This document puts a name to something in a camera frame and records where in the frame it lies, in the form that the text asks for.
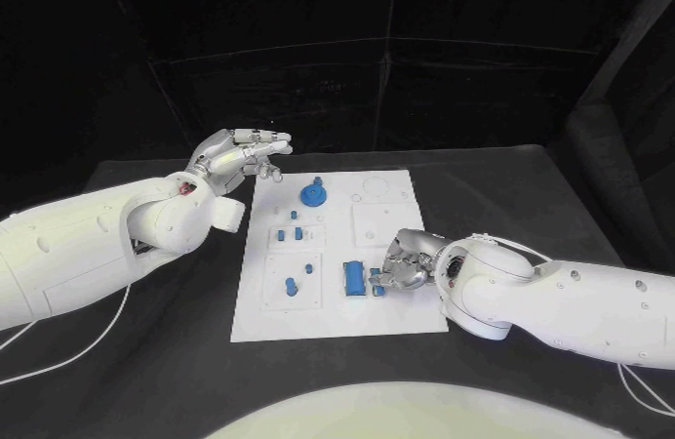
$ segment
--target white board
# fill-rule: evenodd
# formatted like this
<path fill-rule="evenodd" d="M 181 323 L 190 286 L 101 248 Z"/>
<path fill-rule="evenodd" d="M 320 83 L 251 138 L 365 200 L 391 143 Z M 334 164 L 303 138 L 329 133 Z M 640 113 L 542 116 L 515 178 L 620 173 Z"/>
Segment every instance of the white board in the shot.
<path fill-rule="evenodd" d="M 327 199 L 311 208 L 300 192 L 316 176 Z M 230 341 L 447 332 L 432 286 L 386 288 L 376 298 L 365 283 L 363 297 L 344 296 L 343 262 L 362 261 L 367 278 L 404 227 L 422 229 L 408 171 L 287 174 L 281 183 L 256 179 Z M 292 297 L 288 277 L 298 287 Z"/>

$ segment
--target robotic hand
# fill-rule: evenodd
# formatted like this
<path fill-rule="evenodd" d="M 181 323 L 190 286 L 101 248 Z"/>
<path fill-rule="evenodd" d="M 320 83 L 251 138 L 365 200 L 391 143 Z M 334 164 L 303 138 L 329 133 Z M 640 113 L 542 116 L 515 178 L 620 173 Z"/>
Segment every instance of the robotic hand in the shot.
<path fill-rule="evenodd" d="M 291 136 L 220 130 L 184 172 L 131 182 L 11 215 L 0 222 L 0 330 L 91 304 L 192 252 L 210 226 L 236 232 L 243 204 L 222 197 L 290 154 Z"/>
<path fill-rule="evenodd" d="M 507 247 L 538 255 L 530 265 Z M 549 346 L 623 365 L 675 369 L 675 278 L 551 260 L 487 235 L 451 241 L 401 229 L 373 285 L 409 290 L 434 284 L 440 311 L 486 339 L 512 324 Z"/>

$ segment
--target table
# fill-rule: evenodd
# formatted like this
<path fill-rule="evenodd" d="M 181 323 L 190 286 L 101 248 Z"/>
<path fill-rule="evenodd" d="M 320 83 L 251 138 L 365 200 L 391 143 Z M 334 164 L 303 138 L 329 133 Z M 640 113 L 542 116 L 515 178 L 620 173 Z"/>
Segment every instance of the table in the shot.
<path fill-rule="evenodd" d="M 621 265 L 539 146 L 307 154 L 272 162 L 287 173 L 408 169 L 427 230 L 450 238 L 487 232 L 556 259 Z M 86 190 L 163 177 L 184 165 L 102 162 Z M 248 179 L 230 197 L 249 207 L 252 196 Z M 447 334 L 230 343 L 248 219 L 246 213 L 238 234 L 212 230 L 200 248 L 132 286 L 118 324 L 80 360 L 0 387 L 4 437 L 199 438 L 291 396 L 385 380 L 486 388 L 630 437 L 666 437 L 672 419 L 634 403 L 616 367 L 555 350 L 517 328 L 503 341 L 480 339 L 450 323 Z M 1 378 L 79 352 L 119 299 L 117 293 L 39 322 L 0 355 Z M 675 386 L 667 375 L 646 373 L 663 393 L 666 382 Z"/>

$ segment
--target blue block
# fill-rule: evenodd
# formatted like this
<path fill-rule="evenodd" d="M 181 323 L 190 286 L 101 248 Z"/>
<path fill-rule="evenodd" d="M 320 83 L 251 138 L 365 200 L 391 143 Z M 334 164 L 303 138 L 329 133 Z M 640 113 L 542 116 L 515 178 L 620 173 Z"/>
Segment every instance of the blue block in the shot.
<path fill-rule="evenodd" d="M 379 274 L 379 268 L 372 268 L 369 270 L 369 276 L 375 276 Z M 372 285 L 372 295 L 379 298 L 380 296 L 383 296 L 383 287 L 380 287 L 379 285 Z"/>
<path fill-rule="evenodd" d="M 285 294 L 294 296 L 298 293 L 298 287 L 292 278 L 285 279 Z"/>
<path fill-rule="evenodd" d="M 326 201 L 326 189 L 323 188 L 323 180 L 314 178 L 313 184 L 308 185 L 300 192 L 300 201 L 308 207 L 318 207 Z"/>
<path fill-rule="evenodd" d="M 347 261 L 344 264 L 344 294 L 346 296 L 365 296 L 366 284 L 363 281 L 363 264 Z"/>

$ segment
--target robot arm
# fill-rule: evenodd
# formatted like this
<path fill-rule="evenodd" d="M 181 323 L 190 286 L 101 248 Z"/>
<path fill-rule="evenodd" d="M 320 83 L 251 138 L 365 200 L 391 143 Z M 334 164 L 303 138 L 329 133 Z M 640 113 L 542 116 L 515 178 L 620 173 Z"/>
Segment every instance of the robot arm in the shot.
<path fill-rule="evenodd" d="M 42 205 L 0 222 L 0 330 L 91 304 L 193 251 L 210 226 L 236 232 L 243 204 L 222 197 L 291 137 L 220 130 L 184 172 Z"/>
<path fill-rule="evenodd" d="M 372 284 L 418 287 L 412 274 L 435 284 L 442 315 L 479 337 L 504 339 L 515 324 L 555 348 L 675 369 L 675 278 L 564 260 L 532 266 L 489 236 L 451 242 L 402 229 Z"/>

